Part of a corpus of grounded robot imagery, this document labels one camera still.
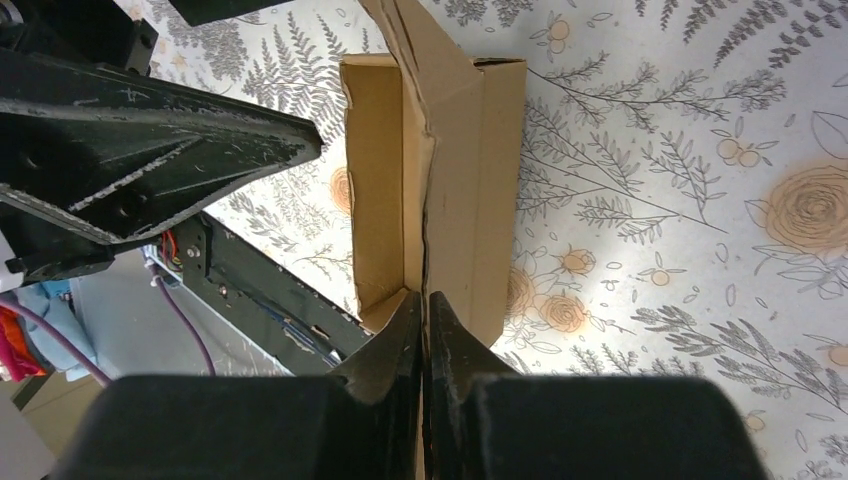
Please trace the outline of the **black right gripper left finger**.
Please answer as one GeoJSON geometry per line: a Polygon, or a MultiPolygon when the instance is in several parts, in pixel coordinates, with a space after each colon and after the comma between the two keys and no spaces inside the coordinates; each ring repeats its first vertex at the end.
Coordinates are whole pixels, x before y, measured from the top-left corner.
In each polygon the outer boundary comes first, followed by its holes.
{"type": "Polygon", "coordinates": [[[412,479],[422,300],[409,292],[318,376],[128,376],[87,411],[56,479],[412,479]]]}

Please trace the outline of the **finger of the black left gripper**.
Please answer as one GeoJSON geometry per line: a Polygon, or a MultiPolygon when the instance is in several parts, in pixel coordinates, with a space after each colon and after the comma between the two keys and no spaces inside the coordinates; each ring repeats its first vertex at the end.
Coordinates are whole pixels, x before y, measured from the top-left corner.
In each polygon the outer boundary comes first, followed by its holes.
{"type": "Polygon", "coordinates": [[[1,53],[1,199],[99,244],[158,235],[315,160],[309,120],[142,75],[1,53]]]}
{"type": "Polygon", "coordinates": [[[228,20],[288,3],[290,0],[169,0],[182,19],[192,27],[228,20]]]}

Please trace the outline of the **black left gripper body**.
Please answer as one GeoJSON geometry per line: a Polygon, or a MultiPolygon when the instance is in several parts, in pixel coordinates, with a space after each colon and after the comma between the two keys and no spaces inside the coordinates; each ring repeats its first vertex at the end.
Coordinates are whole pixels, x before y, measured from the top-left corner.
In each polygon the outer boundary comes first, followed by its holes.
{"type": "MultiPolygon", "coordinates": [[[[25,73],[8,55],[44,57],[146,76],[156,30],[113,1],[4,1],[1,4],[1,87],[45,87],[63,93],[66,78],[25,73]]],[[[1,116],[1,181],[56,206],[104,189],[129,175],[144,157],[129,131],[91,132],[1,116]]],[[[96,273],[133,243],[99,244],[66,225],[1,196],[1,284],[29,286],[96,273]]]]}

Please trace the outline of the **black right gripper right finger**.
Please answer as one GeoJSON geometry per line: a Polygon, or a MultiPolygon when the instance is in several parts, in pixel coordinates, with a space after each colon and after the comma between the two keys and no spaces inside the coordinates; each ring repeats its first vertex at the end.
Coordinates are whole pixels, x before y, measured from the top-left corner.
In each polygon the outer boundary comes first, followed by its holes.
{"type": "Polygon", "coordinates": [[[689,376],[521,375],[428,298],[431,479],[762,479],[742,421],[689,376]]]}

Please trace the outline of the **cardboard box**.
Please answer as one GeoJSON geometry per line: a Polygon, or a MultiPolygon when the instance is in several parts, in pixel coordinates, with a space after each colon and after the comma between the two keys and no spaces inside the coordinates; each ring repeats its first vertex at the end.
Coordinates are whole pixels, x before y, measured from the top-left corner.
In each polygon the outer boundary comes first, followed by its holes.
{"type": "Polygon", "coordinates": [[[527,64],[466,55],[417,1],[367,1],[384,54],[347,54],[353,278],[380,331],[409,292],[445,294],[492,345],[506,316],[527,64]]]}

